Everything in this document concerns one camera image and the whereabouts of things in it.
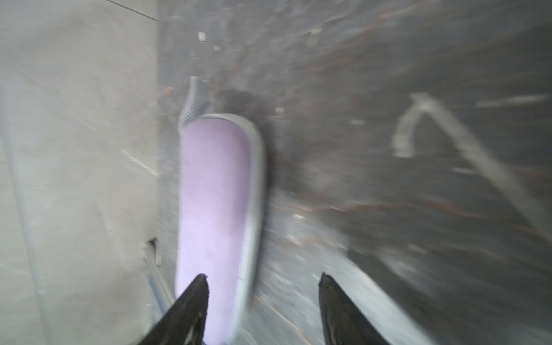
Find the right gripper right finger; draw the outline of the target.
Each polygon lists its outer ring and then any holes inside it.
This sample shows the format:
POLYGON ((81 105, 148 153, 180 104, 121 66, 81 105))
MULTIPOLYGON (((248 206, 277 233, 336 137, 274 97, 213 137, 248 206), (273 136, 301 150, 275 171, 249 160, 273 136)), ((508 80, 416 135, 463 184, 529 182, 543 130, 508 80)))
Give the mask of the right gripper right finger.
POLYGON ((322 273, 319 308, 325 344, 389 345, 332 276, 322 273))

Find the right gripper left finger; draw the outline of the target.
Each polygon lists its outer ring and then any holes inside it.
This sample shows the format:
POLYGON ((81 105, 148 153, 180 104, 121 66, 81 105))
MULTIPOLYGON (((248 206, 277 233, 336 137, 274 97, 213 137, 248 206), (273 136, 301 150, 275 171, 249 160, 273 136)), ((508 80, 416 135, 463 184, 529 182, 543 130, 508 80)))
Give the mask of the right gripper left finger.
POLYGON ((138 345, 204 344, 208 297, 207 276, 199 274, 138 345))

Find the purple-lined grey sleeve case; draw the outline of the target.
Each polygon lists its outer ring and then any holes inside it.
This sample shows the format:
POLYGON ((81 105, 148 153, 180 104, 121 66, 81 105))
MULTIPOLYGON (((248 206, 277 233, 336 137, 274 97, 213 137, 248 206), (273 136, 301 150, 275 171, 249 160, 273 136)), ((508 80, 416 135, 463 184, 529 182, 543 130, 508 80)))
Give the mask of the purple-lined grey sleeve case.
POLYGON ((204 80, 191 77, 178 118, 180 178, 175 294, 204 274, 209 302, 204 341, 236 338, 252 291, 266 199, 267 160, 257 127, 209 113, 204 80))

